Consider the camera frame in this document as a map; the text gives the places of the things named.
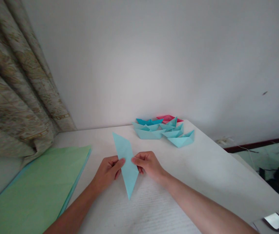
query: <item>person's right hand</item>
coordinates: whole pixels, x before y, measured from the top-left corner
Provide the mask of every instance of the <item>person's right hand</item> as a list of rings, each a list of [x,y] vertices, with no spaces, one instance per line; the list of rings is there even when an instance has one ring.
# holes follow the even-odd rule
[[[157,183],[160,183],[162,177],[167,174],[152,151],[139,152],[132,158],[132,162],[138,167],[140,174],[144,174],[144,169],[148,176]]]

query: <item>finger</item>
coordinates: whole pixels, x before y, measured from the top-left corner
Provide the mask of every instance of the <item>finger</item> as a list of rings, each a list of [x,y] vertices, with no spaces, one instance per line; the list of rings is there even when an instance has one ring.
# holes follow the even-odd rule
[[[121,174],[121,169],[117,171],[116,176],[114,177],[114,179],[116,180],[119,177],[120,174]]]
[[[143,168],[139,167],[139,166],[137,166],[137,169],[138,169],[139,172],[141,172],[143,170]]]
[[[121,158],[119,161],[116,162],[116,164],[111,169],[114,172],[114,174],[116,174],[118,170],[120,170],[123,167],[124,163],[125,158]]]
[[[134,163],[136,166],[139,166],[139,167],[142,167],[144,168],[147,161],[144,161],[142,159],[139,159],[139,158],[136,158],[136,157],[133,157],[132,158],[132,163]]]
[[[139,152],[137,155],[135,155],[136,158],[146,160],[148,158],[149,151],[146,152]]]
[[[111,156],[111,157],[107,157],[107,158],[104,158],[104,160],[109,163],[111,166],[114,166],[114,164],[119,160],[118,156],[115,155],[115,156]]]

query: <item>phone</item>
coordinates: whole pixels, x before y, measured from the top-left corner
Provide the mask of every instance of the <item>phone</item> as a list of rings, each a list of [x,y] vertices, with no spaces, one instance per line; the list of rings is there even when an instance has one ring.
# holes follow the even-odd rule
[[[279,231],[279,214],[274,213],[264,218],[264,222],[269,226],[271,229],[275,231]]]

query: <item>floor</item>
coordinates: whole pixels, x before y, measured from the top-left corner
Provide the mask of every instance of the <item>floor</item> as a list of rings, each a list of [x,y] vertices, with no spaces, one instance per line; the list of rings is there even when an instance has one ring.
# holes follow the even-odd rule
[[[237,152],[247,164],[249,164],[256,172],[259,168],[265,171],[265,179],[273,178],[275,170],[279,167],[279,143],[250,149],[250,152]]]

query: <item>wooden baseboard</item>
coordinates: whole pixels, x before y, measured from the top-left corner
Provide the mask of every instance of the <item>wooden baseboard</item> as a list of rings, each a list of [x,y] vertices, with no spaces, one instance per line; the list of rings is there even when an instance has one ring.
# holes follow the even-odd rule
[[[252,144],[241,145],[241,147],[247,149],[254,149],[254,148],[259,148],[267,145],[272,145],[275,143],[279,143],[279,138],[274,140],[267,140],[267,141],[252,143]],[[237,153],[237,152],[245,151],[245,149],[240,148],[239,146],[224,148],[224,150],[226,150],[226,152],[228,153]]]

